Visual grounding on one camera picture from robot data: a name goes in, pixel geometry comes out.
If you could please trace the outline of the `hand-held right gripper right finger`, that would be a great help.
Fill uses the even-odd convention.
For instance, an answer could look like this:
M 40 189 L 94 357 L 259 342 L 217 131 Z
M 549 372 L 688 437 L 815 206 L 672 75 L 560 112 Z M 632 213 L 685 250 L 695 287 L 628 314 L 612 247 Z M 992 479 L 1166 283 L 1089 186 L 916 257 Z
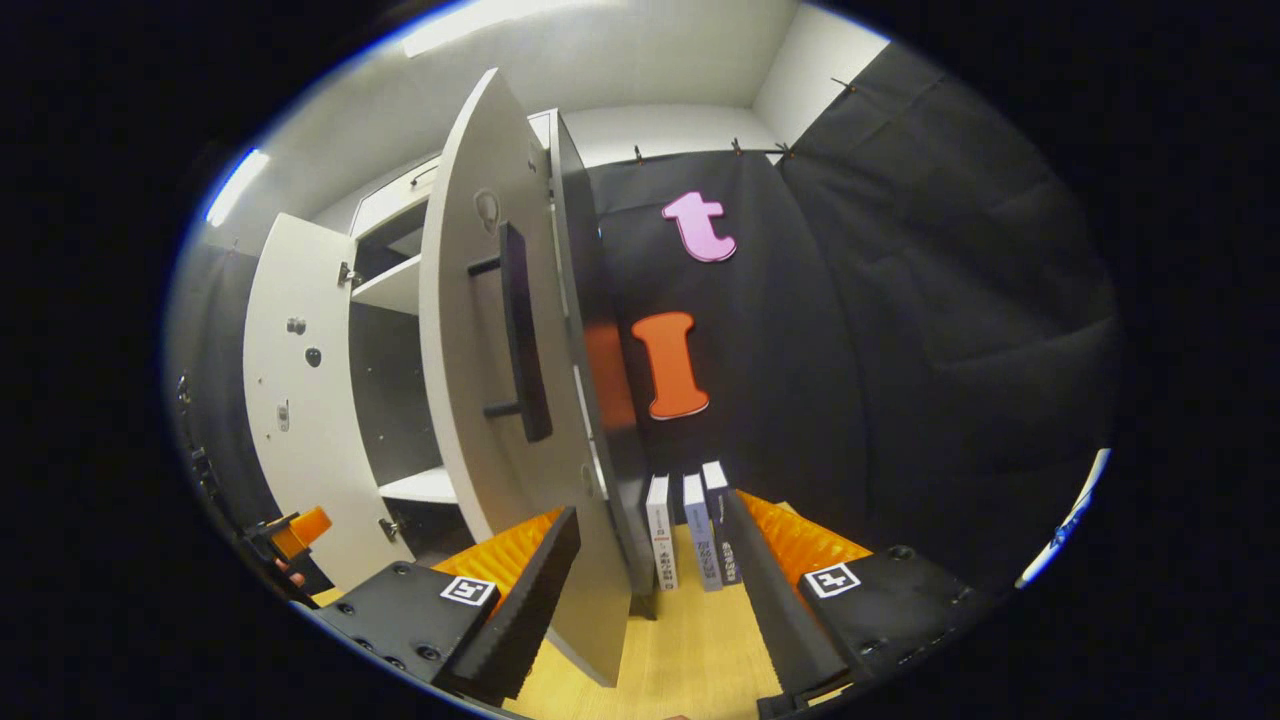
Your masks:
M 870 551 L 739 489 L 724 520 L 781 688 L 762 717 L 867 694 L 978 623 L 978 589 L 913 547 Z

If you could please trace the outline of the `black backdrop cloth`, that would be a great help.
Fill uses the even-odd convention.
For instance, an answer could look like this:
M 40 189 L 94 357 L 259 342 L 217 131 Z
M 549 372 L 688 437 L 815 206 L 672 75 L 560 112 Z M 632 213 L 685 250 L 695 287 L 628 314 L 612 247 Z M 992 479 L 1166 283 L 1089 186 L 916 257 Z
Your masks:
M 1032 580 L 1088 505 L 1120 379 L 1115 288 L 1076 196 L 905 42 L 795 17 L 764 50 L 485 31 L 419 59 L 370 53 L 288 111 L 247 240 L 196 229 L 161 325 L 156 386 L 214 471 L 221 529 L 287 515 L 243 379 L 273 222 L 353 240 L 361 199 L 440 156 L 497 68 L 529 120 L 563 113 L 588 164 L 650 548 L 650 479 L 669 477 L 680 523 L 684 475 L 718 460 L 732 489 L 870 551 L 913 547 L 988 594 Z

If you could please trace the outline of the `grey blue book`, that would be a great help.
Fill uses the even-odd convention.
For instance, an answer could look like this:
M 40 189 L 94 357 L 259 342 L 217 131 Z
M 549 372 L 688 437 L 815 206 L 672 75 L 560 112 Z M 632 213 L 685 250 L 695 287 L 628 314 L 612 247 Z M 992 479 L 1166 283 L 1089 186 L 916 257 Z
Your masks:
M 716 550 L 716 536 L 700 474 L 684 475 L 684 512 L 701 587 L 705 592 L 721 591 L 723 580 Z

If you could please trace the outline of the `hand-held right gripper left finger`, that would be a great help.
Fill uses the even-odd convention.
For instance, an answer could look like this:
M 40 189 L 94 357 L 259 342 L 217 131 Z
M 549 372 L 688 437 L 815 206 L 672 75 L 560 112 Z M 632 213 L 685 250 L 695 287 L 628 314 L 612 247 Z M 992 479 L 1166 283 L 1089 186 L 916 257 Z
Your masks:
M 397 561 L 314 624 L 431 692 L 499 707 L 518 697 L 581 547 L 559 506 L 430 568 Z

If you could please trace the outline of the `white cabinet door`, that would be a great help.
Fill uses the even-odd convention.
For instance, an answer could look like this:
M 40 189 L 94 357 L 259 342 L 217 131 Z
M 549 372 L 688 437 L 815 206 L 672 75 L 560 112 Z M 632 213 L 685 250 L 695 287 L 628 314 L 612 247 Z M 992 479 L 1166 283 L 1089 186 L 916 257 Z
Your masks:
M 271 224 L 250 290 L 243 329 L 244 405 L 268 488 L 284 514 L 323 509 L 332 527 L 311 559 L 352 591 L 413 556 L 387 534 L 358 427 L 349 361 L 355 264 L 347 236 L 289 214 Z
M 420 343 L 442 459 L 476 541 L 559 506 L 579 515 L 581 547 L 550 620 L 557 650 L 613 687 L 631 603 L 584 424 L 554 256 L 550 161 L 506 77 L 486 70 L 448 133 L 428 206 L 420 264 Z M 515 398 L 500 274 L 467 275 L 495 256 L 498 223 L 527 241 L 532 311 L 553 434 L 530 445 L 520 416 L 483 409 Z

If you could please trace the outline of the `white cabinet shelf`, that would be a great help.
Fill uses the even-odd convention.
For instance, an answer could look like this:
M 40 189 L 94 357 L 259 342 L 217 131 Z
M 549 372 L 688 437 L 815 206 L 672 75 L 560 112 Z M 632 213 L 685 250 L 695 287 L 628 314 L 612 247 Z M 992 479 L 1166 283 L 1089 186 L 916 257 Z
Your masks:
M 430 468 L 385 483 L 378 488 L 378 493 L 384 500 L 442 505 L 458 503 L 453 483 L 444 466 Z
M 352 291 L 351 302 L 417 316 L 420 264 L 421 255 L 415 255 L 364 282 Z

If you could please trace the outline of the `white cabinet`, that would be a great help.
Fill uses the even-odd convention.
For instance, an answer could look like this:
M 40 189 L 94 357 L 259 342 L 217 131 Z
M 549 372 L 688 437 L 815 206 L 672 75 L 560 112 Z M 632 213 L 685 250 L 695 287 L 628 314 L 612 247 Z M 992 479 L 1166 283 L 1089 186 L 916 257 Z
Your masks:
M 640 509 L 649 465 L 625 364 L 620 314 L 607 287 L 604 243 L 588 164 L 559 109 L 530 118 L 549 154 L 556 201 L 554 256 L 568 295 L 570 356 L 582 374 L 584 424 L 618 536 L 634 594 L 631 611 L 657 618 L 657 566 Z M 364 282 L 420 255 L 429 200 L 355 240 Z M 417 316 L 351 304 L 349 355 L 355 406 L 378 484 L 443 466 L 433 436 L 419 350 Z

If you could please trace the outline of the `small ceiling light panel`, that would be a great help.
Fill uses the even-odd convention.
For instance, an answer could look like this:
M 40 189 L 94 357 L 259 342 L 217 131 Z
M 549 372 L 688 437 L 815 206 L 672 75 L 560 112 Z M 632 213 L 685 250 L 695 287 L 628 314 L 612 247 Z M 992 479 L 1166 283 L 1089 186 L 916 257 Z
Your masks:
M 210 228 L 221 227 L 270 161 L 271 158 L 260 147 L 248 150 L 210 202 L 205 224 Z

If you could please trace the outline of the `white book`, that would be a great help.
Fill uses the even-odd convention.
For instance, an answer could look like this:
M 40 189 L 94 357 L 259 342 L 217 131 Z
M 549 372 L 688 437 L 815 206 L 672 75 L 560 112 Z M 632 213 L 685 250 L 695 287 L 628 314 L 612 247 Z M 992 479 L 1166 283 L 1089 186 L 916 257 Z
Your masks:
M 669 515 L 668 475 L 654 475 L 650 479 L 644 509 L 655 560 L 657 584 L 660 591 L 676 591 L 678 588 L 678 570 Z

